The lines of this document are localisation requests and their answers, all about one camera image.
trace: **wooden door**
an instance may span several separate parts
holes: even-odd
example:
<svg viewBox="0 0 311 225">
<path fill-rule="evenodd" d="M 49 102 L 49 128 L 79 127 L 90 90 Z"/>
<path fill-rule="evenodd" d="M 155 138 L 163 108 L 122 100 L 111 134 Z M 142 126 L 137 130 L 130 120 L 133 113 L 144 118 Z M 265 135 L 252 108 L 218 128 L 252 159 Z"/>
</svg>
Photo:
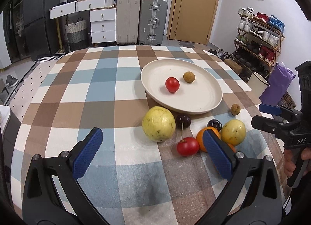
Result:
<svg viewBox="0 0 311 225">
<path fill-rule="evenodd" d="M 176 0 L 169 38 L 206 44 L 216 0 Z"/>
</svg>

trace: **white bucket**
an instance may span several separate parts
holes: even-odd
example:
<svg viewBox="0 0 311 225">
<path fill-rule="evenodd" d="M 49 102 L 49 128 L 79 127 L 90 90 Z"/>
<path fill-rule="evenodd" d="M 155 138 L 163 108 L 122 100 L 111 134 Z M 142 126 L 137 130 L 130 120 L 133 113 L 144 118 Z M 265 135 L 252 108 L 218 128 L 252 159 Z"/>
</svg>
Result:
<svg viewBox="0 0 311 225">
<path fill-rule="evenodd" d="M 253 72 L 247 85 L 252 89 L 253 93 L 259 98 L 270 83 L 262 75 Z"/>
</svg>

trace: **orange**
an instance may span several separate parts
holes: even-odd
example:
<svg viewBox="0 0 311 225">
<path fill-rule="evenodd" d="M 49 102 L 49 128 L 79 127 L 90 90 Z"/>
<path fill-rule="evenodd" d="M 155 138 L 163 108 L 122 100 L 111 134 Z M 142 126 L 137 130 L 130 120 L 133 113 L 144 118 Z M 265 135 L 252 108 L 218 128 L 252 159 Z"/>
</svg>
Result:
<svg viewBox="0 0 311 225">
<path fill-rule="evenodd" d="M 217 131 L 217 129 L 213 128 L 213 127 L 206 127 L 206 128 L 203 128 L 201 129 L 197 136 L 196 136 L 196 140 L 199 142 L 199 146 L 200 146 L 200 150 L 201 151 L 204 151 L 204 152 L 207 152 L 206 148 L 204 147 L 203 145 L 203 133 L 205 130 L 207 129 L 211 129 L 214 131 L 214 133 L 218 136 L 218 138 L 220 139 L 220 133 Z"/>
<path fill-rule="evenodd" d="M 228 146 L 232 149 L 232 151 L 233 151 L 234 153 L 236 153 L 236 149 L 234 148 L 234 146 L 233 146 L 233 145 L 228 144 Z"/>
</svg>

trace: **gray suitcase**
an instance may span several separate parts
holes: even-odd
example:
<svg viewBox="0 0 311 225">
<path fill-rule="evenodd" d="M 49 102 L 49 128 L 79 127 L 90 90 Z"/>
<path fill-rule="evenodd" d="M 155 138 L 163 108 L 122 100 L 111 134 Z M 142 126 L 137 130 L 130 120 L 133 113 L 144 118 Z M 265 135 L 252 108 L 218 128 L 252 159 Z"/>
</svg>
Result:
<svg viewBox="0 0 311 225">
<path fill-rule="evenodd" d="M 140 44 L 162 44 L 167 8 L 167 0 L 142 0 L 138 30 Z"/>
<path fill-rule="evenodd" d="M 138 41 L 140 0 L 117 0 L 117 44 L 136 44 Z"/>
</svg>

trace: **purple bag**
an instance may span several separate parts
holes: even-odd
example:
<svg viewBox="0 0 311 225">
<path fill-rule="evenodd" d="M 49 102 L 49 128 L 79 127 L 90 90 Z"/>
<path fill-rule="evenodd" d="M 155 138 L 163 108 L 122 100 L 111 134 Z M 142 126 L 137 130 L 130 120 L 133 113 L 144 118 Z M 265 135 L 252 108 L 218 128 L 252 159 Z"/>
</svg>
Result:
<svg viewBox="0 0 311 225">
<path fill-rule="evenodd" d="M 259 99 L 263 104 L 276 106 L 295 77 L 296 75 L 282 62 L 276 63 L 269 77 L 270 86 L 265 89 Z"/>
</svg>

